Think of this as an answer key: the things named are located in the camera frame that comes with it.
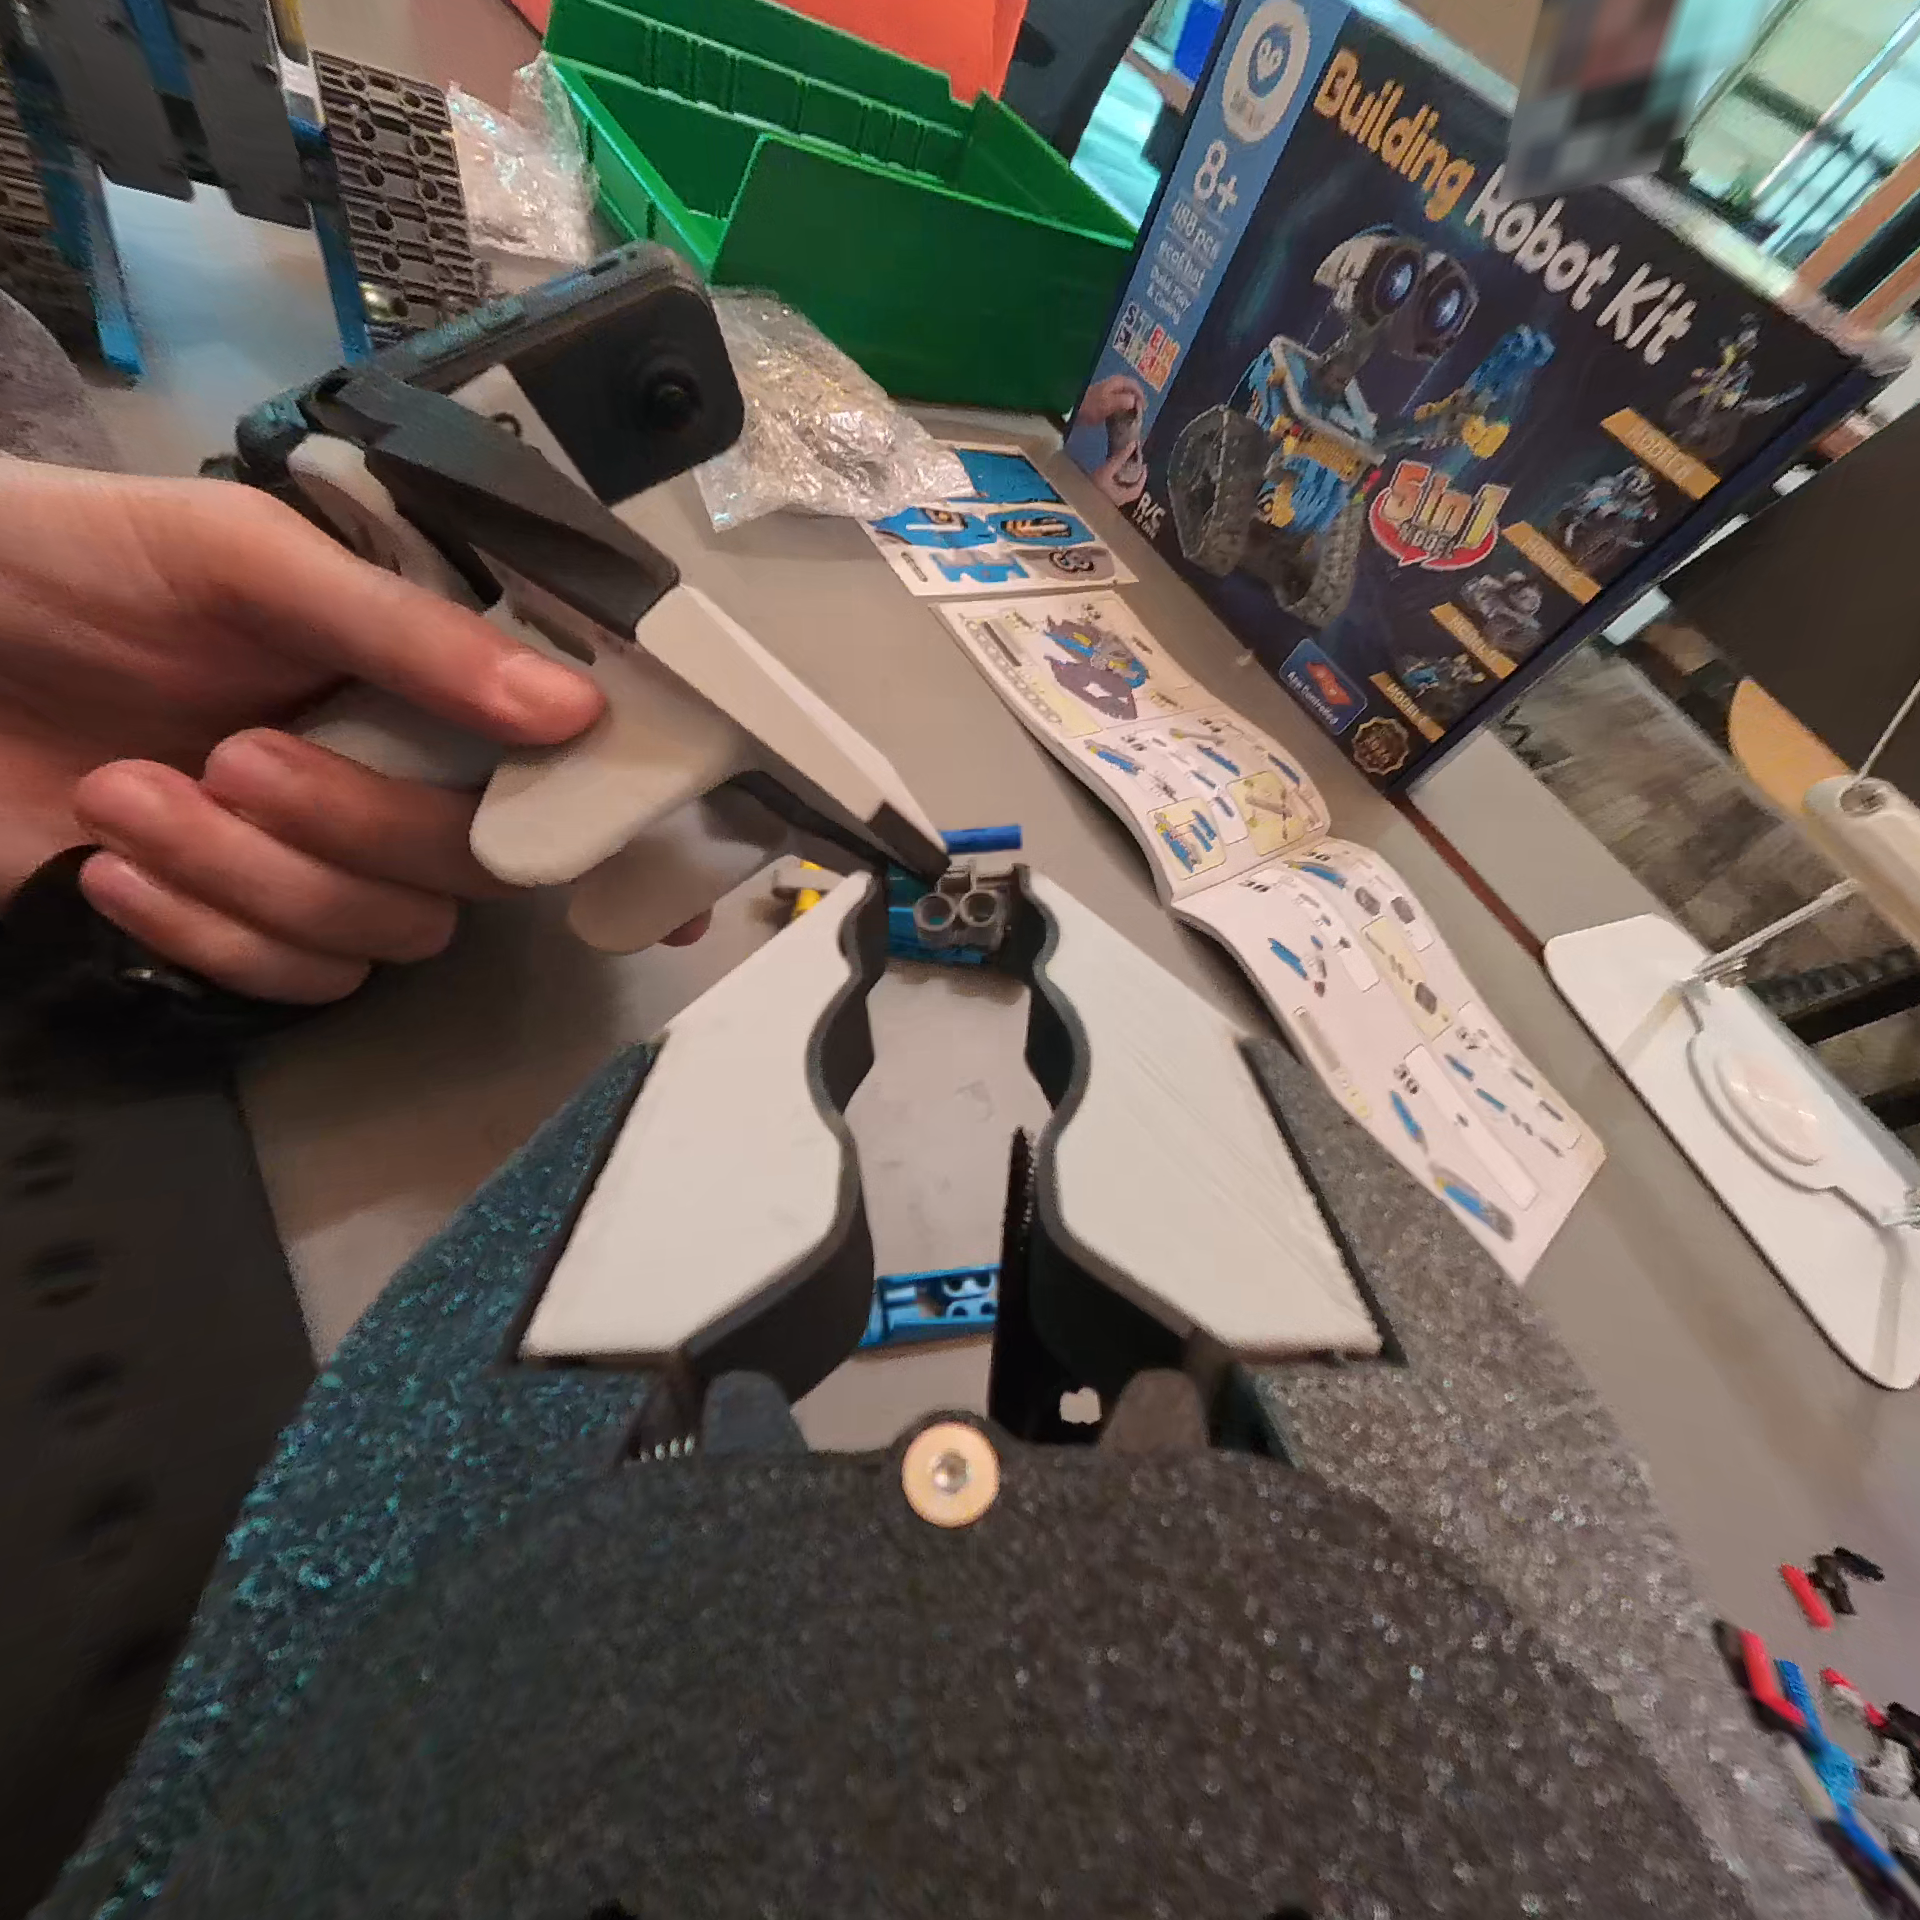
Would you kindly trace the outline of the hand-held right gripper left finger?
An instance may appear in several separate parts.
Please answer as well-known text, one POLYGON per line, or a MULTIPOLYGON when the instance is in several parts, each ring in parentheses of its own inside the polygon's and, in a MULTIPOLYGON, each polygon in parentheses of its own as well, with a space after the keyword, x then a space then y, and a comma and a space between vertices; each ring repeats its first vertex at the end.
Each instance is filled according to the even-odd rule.
POLYGON ((874 1067, 887 902, 847 878, 680 1010, 536 1293, 520 1360, 835 1370, 874 1235, 847 1112, 874 1067))

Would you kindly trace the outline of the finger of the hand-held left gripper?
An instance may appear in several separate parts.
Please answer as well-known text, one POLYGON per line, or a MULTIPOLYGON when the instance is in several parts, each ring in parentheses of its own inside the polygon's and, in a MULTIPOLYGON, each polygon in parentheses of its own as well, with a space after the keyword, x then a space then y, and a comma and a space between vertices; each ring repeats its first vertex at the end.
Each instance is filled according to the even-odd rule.
POLYGON ((945 837, 898 769, 704 589, 682 584, 647 611, 641 649, 731 724, 734 779, 763 777, 856 851, 945 875, 945 837))

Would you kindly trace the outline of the wheel and beam assembly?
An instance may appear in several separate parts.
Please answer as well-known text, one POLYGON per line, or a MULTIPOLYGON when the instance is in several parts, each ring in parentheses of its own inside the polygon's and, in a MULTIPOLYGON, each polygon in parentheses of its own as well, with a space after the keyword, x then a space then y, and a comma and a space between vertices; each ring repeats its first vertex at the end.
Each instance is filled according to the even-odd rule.
MULTIPOLYGON (((1024 830, 1019 825, 965 828, 945 835, 949 867, 945 875, 957 872, 971 872, 978 880, 997 880, 1007 889, 1013 920, 1013 867, 1007 858, 1024 851, 1024 830)), ((923 883, 909 872, 890 868, 885 875, 887 905, 887 954, 909 964, 954 966, 954 969, 986 969, 995 964, 995 954, 981 958, 974 954, 936 954, 918 944, 911 925, 911 905, 936 883, 923 883)))

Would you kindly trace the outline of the blue panel brick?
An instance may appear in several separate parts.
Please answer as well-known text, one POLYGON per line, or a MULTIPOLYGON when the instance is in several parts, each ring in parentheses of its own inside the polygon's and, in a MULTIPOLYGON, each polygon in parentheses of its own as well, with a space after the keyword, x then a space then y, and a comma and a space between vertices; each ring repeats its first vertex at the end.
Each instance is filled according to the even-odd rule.
POLYGON ((991 1338, 997 1317, 997 1265, 882 1276, 877 1278, 857 1348, 878 1354, 958 1338, 991 1338))

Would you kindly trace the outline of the pile of toy bricks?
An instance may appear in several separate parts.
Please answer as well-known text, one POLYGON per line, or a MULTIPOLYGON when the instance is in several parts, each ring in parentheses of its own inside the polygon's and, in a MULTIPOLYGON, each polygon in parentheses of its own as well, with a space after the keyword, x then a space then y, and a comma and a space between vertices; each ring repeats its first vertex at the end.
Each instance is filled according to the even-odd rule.
POLYGON ((1818 1841, 1872 1915, 1919 1915, 1917 1652, 1902 1684, 1870 1630, 1902 1620, 1882 1560, 1853 1544, 1779 1565, 1793 1630, 1735 1619, 1713 1644, 1749 1718, 1774 1742, 1818 1841))

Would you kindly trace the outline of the grey desk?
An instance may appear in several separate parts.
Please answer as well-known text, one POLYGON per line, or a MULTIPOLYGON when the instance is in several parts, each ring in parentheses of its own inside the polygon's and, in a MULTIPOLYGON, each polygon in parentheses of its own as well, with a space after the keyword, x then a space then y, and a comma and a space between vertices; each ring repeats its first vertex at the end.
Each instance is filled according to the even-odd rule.
MULTIPOLYGON (((190 474, 234 420, 338 365, 318 245, 190 204, 111 190, 150 374, 102 392, 129 466, 190 474)), ((1096 805, 839 518, 775 516, 715 536, 690 480, 629 514, 750 634, 887 752, 941 825, 1022 825, 1024 852, 1167 971, 1250 1032, 1279 1032, 1243 976, 1162 905, 1130 833, 1096 805)), ((1713 1614, 1880 1702, 1917 1707, 1917 1390, 1863 1381, 1814 1331, 1541 966, 1565 931, 1661 902, 1506 752, 1478 736, 1411 808, 1359 779, 1211 612, 1121 526, 1130 606, 1215 693, 1321 787, 1336 830, 1411 880, 1478 989, 1603 1141, 1607 1161, 1531 1269, 1527 1296, 1614 1413, 1713 1614), (1849 1545, 1883 1582, 1857 1617, 1809 1628, 1783 1564, 1849 1545)), ((763 884, 688 948, 609 958, 542 898, 471 907, 437 962, 377 980, 341 1014, 267 1045, 248 1123, 315 1360, 394 1270, 615 1050, 651 1037, 760 948, 763 884)), ((1019 1000, 958 969, 890 973, 872 1002, 878 1062, 850 1124, 869 1171, 881 1270, 995 1251, 1007 1149, 1042 1114, 1019 1000)), ((986 1350, 847 1365, 800 1408, 809 1437, 869 1444, 913 1410, 978 1406, 986 1350)))

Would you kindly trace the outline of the person's left hand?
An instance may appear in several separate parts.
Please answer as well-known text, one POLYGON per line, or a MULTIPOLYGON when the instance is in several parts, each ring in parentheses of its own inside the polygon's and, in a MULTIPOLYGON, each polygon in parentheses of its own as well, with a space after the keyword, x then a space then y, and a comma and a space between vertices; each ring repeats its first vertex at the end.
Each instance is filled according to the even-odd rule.
POLYGON ((497 883, 474 800, 287 724, 350 682, 503 747, 600 691, 249 488, 3 461, 3 888, 85 901, 213 986, 318 1005, 442 954, 497 883))

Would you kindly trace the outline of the clear bag with black parts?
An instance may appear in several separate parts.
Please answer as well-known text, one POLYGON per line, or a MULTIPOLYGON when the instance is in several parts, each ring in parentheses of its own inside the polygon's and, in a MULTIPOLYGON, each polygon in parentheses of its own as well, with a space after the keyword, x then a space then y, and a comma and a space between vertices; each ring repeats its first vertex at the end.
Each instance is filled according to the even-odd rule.
POLYGON ((447 89, 471 240, 483 257, 583 267, 601 249, 598 174, 549 52, 513 76, 507 108, 447 89))

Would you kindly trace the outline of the clear plastic bag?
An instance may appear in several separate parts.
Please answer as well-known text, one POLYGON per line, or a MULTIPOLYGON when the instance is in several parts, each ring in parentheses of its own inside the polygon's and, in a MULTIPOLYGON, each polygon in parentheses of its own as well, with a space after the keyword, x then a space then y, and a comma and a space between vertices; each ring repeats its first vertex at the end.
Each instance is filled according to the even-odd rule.
POLYGON ((715 532, 779 512, 877 522, 971 496, 954 448, 794 307, 722 290, 713 313, 744 400, 737 444, 694 474, 715 532))

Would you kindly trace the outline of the sticker sheet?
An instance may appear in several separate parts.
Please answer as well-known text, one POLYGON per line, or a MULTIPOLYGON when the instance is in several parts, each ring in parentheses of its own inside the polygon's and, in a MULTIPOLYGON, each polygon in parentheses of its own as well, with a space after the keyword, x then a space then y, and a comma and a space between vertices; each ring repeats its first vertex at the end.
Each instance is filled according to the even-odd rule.
POLYGON ((960 440, 947 448, 968 475, 960 494, 862 524, 911 594, 962 601, 1137 581, 1022 445, 960 440))

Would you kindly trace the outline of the instruction manual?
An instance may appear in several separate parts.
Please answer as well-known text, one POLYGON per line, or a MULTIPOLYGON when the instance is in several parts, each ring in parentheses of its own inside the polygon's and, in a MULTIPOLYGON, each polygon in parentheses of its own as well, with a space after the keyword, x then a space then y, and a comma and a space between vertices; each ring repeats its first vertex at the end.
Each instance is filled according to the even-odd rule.
POLYGON ((1115 592, 960 598, 943 619, 1135 835, 1168 913, 1239 964, 1346 1114, 1525 1282, 1603 1146, 1411 884, 1333 835, 1305 756, 1208 691, 1115 592))

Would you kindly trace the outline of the green bin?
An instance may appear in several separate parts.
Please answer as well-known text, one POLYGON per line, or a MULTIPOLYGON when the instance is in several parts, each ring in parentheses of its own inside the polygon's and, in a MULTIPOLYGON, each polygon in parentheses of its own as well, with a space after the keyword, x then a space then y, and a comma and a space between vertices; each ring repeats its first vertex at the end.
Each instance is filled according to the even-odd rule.
POLYGON ((1063 417, 1137 225, 991 97, 783 5, 558 2, 618 236, 799 309, 891 396, 1063 417))

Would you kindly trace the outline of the distant toy brick models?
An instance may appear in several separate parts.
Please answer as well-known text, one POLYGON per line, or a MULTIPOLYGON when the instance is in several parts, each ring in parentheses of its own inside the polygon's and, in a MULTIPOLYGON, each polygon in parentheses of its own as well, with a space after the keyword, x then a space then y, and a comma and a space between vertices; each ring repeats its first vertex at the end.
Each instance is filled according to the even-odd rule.
POLYGON ((493 294, 447 92, 312 51, 298 5, 6 2, 6 292, 139 382, 105 185, 314 230, 350 362, 493 294))

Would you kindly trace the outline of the white stand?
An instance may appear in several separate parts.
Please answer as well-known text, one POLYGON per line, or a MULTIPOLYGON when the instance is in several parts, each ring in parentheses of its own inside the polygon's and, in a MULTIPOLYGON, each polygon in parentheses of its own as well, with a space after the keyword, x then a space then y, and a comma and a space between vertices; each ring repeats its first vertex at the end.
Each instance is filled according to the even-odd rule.
POLYGON ((1744 986, 1744 962, 1857 897, 1841 880, 1721 950, 1665 916, 1566 931, 1546 971, 1767 1267, 1865 1381, 1919 1381, 1919 1173, 1744 986))

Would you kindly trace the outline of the robot kit box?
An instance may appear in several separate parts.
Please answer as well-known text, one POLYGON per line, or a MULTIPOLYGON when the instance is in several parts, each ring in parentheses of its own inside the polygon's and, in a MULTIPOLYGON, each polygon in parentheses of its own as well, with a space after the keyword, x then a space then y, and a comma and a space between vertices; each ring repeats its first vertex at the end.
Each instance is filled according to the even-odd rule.
POLYGON ((1514 182, 1398 5, 1233 5, 1069 454, 1382 789, 1707 542, 1897 355, 1661 182, 1514 182))

